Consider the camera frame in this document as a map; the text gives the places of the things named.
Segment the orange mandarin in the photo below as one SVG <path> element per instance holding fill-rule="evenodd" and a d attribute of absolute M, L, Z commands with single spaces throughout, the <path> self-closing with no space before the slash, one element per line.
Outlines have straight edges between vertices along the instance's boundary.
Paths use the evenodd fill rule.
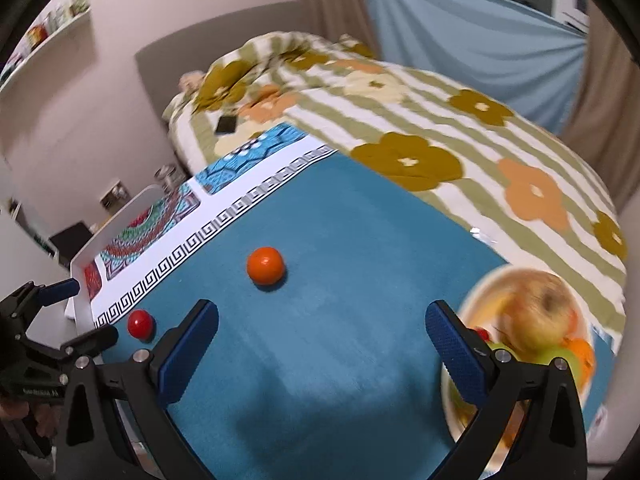
<path fill-rule="evenodd" d="M 584 338 L 566 338 L 564 348 L 570 352 L 570 365 L 577 385 L 582 388 L 590 381 L 597 369 L 597 359 L 593 348 Z"/>
<path fill-rule="evenodd" d="M 276 248 L 259 247 L 247 258 L 247 275 L 258 286 L 277 284 L 284 277 L 285 271 L 283 257 Z"/>

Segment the light blue curtain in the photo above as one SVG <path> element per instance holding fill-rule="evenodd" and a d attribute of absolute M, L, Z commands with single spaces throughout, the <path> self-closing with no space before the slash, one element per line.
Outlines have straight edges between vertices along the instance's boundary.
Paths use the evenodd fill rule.
<path fill-rule="evenodd" d="M 584 34 L 510 0 L 366 0 L 381 58 L 444 75 L 560 134 Z"/>

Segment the floral striped quilt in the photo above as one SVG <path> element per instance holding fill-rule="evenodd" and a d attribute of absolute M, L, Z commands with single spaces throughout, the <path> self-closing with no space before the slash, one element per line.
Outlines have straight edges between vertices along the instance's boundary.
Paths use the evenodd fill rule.
<path fill-rule="evenodd" d="M 222 115 L 235 133 L 215 132 Z M 623 333 L 627 248 L 596 172 L 556 136 L 445 76 L 372 58 L 345 36 L 270 32 L 183 74 L 163 111 L 200 171 L 289 124 L 382 174 L 506 261 L 558 274 L 599 330 Z"/>

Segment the red fruit in bowl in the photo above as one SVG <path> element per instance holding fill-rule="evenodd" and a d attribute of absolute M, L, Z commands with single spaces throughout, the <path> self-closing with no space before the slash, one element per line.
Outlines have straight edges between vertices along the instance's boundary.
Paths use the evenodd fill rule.
<path fill-rule="evenodd" d="M 484 341 L 485 344 L 490 344 L 492 342 L 491 334 L 483 327 L 475 327 L 474 332 L 480 337 L 481 341 Z"/>

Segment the black box on floor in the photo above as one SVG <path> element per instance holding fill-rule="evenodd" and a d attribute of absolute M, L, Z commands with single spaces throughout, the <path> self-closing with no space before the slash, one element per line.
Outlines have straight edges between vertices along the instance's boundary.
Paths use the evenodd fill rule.
<path fill-rule="evenodd" d="M 49 242 L 58 250 L 58 261 L 66 268 L 73 258 L 91 240 L 92 233 L 83 221 L 52 235 Z"/>

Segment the yellow-red apple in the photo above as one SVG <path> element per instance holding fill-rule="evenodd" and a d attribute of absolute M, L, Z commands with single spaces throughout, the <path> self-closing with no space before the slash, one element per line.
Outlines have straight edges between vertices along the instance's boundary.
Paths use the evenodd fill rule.
<path fill-rule="evenodd" d="M 573 295 L 554 274 L 523 272 L 500 312 L 499 326 L 518 354 L 533 356 L 559 346 L 577 326 Z"/>

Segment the black phone on quilt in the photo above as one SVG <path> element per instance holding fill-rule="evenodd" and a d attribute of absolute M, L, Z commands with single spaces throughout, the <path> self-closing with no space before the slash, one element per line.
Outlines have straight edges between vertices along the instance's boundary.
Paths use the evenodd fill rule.
<path fill-rule="evenodd" d="M 222 115 L 218 119 L 215 132 L 220 136 L 225 136 L 226 134 L 233 134 L 235 133 L 237 125 L 238 125 L 238 116 Z"/>

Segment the grey headboard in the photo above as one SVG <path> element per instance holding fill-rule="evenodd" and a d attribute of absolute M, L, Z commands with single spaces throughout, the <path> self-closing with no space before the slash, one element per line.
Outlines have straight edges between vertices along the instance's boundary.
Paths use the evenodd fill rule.
<path fill-rule="evenodd" d="M 134 60 L 154 113 L 160 117 L 178 93 L 183 74 L 206 72 L 217 58 L 267 32 L 316 31 L 301 3 L 279 2 L 186 26 L 143 47 Z"/>

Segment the teal patterned cloth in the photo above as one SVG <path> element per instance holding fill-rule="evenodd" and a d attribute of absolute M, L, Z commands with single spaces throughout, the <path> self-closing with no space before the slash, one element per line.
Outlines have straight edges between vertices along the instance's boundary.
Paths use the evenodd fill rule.
<path fill-rule="evenodd" d="M 250 139 L 151 223 L 85 267 L 93 326 L 142 308 L 167 330 L 216 304 L 218 333 L 169 410 L 215 477 L 432 472 L 451 440 L 425 309 L 442 281 L 519 264 L 302 129 Z M 283 257 L 277 284 L 247 275 L 259 247 Z"/>

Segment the wall shelf with jars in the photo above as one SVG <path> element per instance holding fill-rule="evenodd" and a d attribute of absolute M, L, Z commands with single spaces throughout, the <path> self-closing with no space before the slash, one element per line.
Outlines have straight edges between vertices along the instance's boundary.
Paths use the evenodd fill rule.
<path fill-rule="evenodd" d="M 90 0 L 53 0 L 25 32 L 9 61 L 2 67 L 1 92 L 5 92 L 26 70 L 27 65 L 55 41 L 88 23 L 90 15 Z"/>

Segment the cream plate with yellow centre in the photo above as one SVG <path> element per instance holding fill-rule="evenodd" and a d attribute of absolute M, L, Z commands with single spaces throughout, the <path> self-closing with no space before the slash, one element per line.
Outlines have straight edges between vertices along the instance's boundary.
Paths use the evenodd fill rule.
<path fill-rule="evenodd" d="M 570 364 L 582 364 L 577 374 L 577 390 L 585 428 L 589 430 L 605 399 L 616 353 L 612 351 L 610 335 L 599 330 L 579 307 L 578 297 L 574 296 L 572 300 L 575 311 L 572 330 L 560 344 L 535 352 L 518 351 L 502 330 L 502 310 L 511 296 L 519 287 L 543 275 L 543 270 L 504 264 L 469 283 L 442 281 L 436 288 L 435 297 L 447 301 L 465 326 L 487 330 L 491 342 L 498 346 L 502 344 L 524 362 L 533 363 L 559 351 Z"/>

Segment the small red tomato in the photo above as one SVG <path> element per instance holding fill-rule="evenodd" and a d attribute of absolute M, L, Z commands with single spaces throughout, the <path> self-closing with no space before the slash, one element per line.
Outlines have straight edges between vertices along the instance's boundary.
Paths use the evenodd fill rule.
<path fill-rule="evenodd" d="M 152 338 L 155 322 L 152 315 L 143 309 L 133 310 L 128 316 L 127 330 L 131 337 L 147 341 Z"/>

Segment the small foil snack packet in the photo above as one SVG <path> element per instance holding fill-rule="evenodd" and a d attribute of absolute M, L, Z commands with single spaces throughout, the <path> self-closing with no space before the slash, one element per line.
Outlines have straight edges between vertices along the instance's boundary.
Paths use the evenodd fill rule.
<path fill-rule="evenodd" d="M 487 246 L 492 247 L 492 246 L 494 246 L 496 244 L 496 241 L 491 236 L 489 236 L 487 233 L 483 232 L 477 226 L 473 226 L 470 229 L 470 234 L 476 240 L 478 240 L 479 242 L 482 242 L 483 244 L 485 244 Z"/>

